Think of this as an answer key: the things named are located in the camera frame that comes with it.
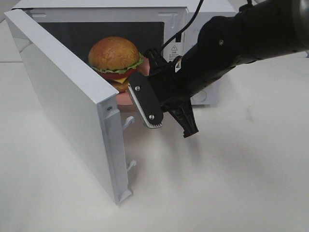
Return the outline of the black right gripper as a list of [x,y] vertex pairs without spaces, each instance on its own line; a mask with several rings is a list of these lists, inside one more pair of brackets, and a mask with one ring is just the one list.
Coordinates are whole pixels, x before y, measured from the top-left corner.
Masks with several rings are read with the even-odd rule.
[[183,67],[178,72],[175,65],[167,61],[156,48],[147,49],[144,57],[149,60],[148,81],[162,112],[169,112],[183,128],[183,137],[198,132],[190,98],[193,95],[193,74]]

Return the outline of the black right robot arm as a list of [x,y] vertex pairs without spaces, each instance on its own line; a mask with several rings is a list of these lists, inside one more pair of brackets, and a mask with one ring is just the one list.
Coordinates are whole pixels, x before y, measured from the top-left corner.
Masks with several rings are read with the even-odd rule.
[[190,99],[238,65],[306,51],[309,48],[309,3],[306,0],[248,2],[233,17],[215,16],[200,29],[197,43],[183,56],[165,62],[159,50],[145,55],[150,85],[160,104],[147,107],[145,124],[162,125],[169,112],[184,137],[197,133]]

